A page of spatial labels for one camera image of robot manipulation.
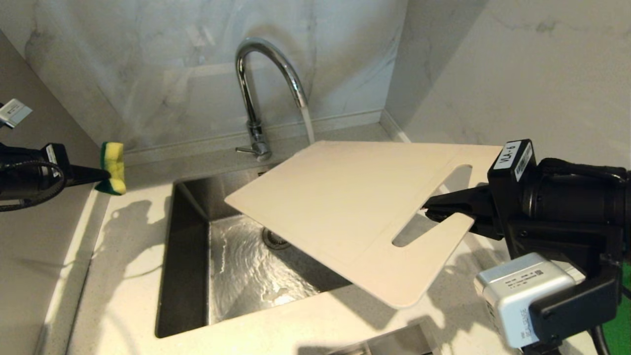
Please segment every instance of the chrome faucet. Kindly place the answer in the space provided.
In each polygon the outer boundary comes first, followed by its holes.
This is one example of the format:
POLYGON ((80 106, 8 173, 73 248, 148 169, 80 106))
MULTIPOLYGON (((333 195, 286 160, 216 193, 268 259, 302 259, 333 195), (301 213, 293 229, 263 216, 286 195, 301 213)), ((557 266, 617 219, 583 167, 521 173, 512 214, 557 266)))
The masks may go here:
POLYGON ((262 53, 274 62, 283 73, 287 84, 289 84, 293 99, 299 109, 307 107, 307 97, 305 96, 304 90, 302 90, 302 85, 300 84, 300 79, 298 79, 296 71, 278 48, 268 41, 256 37, 249 37, 241 42, 236 55, 237 76, 247 111, 247 131, 250 134, 252 148, 237 148, 236 151, 252 153, 256 157, 256 160, 261 162, 268 160, 272 155, 272 151, 269 149, 267 139, 263 134, 261 119, 256 117, 256 113, 254 112, 250 88, 248 87, 247 78, 245 77, 245 57, 250 52, 262 53))

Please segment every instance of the sink drain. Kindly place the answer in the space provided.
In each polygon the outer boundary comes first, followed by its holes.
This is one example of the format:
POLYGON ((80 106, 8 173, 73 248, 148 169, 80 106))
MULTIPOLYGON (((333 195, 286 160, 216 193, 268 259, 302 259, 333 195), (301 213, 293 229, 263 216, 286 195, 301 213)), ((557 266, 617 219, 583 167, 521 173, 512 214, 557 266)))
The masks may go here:
POLYGON ((275 234, 267 228, 263 228, 261 236, 263 237, 263 242, 265 243, 265 245, 270 247, 271 249, 282 250, 291 246, 288 241, 284 240, 279 235, 275 234))

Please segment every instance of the label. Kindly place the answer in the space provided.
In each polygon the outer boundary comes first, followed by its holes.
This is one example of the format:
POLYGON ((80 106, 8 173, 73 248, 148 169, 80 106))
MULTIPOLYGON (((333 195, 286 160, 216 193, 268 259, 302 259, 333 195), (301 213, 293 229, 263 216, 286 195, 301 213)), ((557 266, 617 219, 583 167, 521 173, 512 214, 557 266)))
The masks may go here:
POLYGON ((497 162, 495 166, 493 166, 493 170, 499 169, 508 169, 512 166, 513 161, 515 160, 515 156, 517 155, 517 151, 519 150, 519 146, 521 145, 521 141, 510 141, 504 145, 500 156, 497 158, 497 162))
POLYGON ((508 286, 509 289, 514 289, 526 285, 528 283, 528 280, 539 277, 541 275, 543 275, 543 271, 541 271, 540 269, 536 269, 523 273, 521 275, 514 276, 511 279, 504 281, 504 284, 508 286))
POLYGON ((24 107, 24 104, 22 104, 20 101, 14 100, 13 102, 9 103, 6 110, 6 115, 11 118, 11 116, 18 112, 22 107, 24 107))
POLYGON ((522 308, 519 314, 521 315, 521 325, 523 327, 522 331, 519 332, 521 339, 526 340, 528 343, 531 343, 533 340, 537 341, 538 339, 533 339, 534 329, 530 319, 530 312, 527 308, 522 308))
POLYGON ((521 174, 524 174, 524 171, 526 170, 526 166, 528 165, 528 162, 530 161, 530 158, 532 156, 533 156, 533 145, 528 143, 526 150, 522 154, 521 159, 519 159, 519 163, 517 163, 517 167, 515 168, 515 178, 517 178, 517 182, 519 182, 519 179, 521 179, 521 174))
MULTIPOLYGON (((48 155, 48 161, 57 165, 57 157, 55 156, 55 151, 52 149, 52 145, 46 146, 46 154, 48 155)), ((52 176, 55 178, 58 177, 59 172, 57 172, 56 170, 53 171, 52 176)))

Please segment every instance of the white cutting board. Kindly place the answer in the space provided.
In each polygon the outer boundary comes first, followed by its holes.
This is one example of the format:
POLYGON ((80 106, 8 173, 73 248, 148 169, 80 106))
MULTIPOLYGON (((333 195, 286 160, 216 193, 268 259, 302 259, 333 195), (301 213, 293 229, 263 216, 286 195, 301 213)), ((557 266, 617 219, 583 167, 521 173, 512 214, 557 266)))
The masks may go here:
POLYGON ((226 198, 331 270, 394 308, 432 284, 471 217, 454 214, 405 247, 392 240, 449 174, 487 181, 502 147, 319 141, 226 198))

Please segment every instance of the sink basin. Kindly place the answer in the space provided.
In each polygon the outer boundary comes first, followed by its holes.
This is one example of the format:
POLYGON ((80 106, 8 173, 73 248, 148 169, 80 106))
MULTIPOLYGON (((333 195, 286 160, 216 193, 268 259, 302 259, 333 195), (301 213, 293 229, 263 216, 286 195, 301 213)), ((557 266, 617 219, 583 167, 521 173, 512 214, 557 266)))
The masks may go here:
POLYGON ((156 336, 350 284, 223 201, 272 167, 175 184, 156 336))

